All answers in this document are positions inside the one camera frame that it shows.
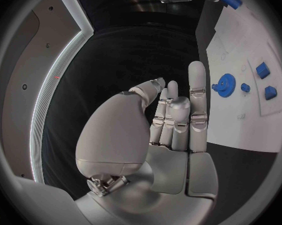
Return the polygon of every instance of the led light strip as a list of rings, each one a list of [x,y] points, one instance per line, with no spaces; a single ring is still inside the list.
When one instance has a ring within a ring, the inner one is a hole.
[[[69,66],[72,59],[86,43],[83,32],[80,31],[63,49],[50,68],[39,91],[31,120],[29,151],[30,165],[35,182],[44,184],[42,168],[42,137],[47,111],[60,78]]]

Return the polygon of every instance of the blue gear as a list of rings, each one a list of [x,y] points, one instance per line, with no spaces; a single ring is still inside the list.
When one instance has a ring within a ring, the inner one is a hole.
[[[217,90],[218,94],[223,97],[227,98],[235,91],[236,88],[236,79],[233,75],[226,73],[224,74],[218,82]]]

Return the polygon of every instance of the blue cube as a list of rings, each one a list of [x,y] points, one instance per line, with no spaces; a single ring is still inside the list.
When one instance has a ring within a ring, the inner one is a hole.
[[[265,87],[265,98],[270,100],[278,95],[277,90],[273,86]]]
[[[262,62],[262,64],[257,66],[255,70],[261,79],[266,78],[270,74],[270,70],[265,62]]]

